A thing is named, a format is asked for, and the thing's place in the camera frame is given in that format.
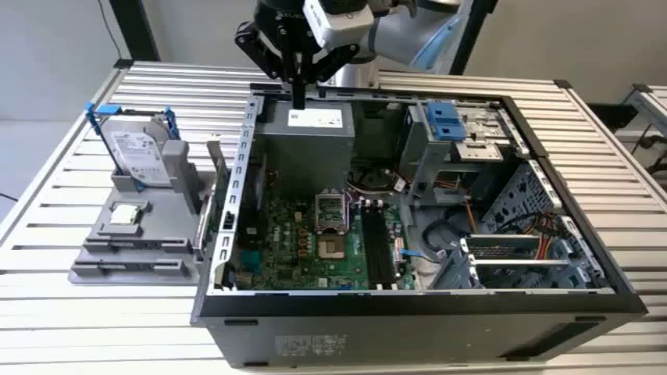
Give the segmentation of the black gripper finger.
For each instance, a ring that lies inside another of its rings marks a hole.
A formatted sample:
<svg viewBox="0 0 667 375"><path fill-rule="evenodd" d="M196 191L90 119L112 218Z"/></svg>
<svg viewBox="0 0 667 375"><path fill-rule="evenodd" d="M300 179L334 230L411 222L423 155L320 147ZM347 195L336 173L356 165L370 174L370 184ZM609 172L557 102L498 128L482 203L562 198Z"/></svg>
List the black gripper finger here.
<svg viewBox="0 0 667 375"><path fill-rule="evenodd" d="M358 44L335 47L316 62L315 54L322 50L314 33L303 27L298 34L298 51L302 53L298 68L298 109L306 108L306 89L310 84L328 80L360 51Z"/></svg>
<svg viewBox="0 0 667 375"><path fill-rule="evenodd" d="M258 24L244 22L236 30L235 42L264 74L291 85L292 106L298 109L298 61L288 32L282 25L278 26L278 37L280 55L263 42Z"/></svg>

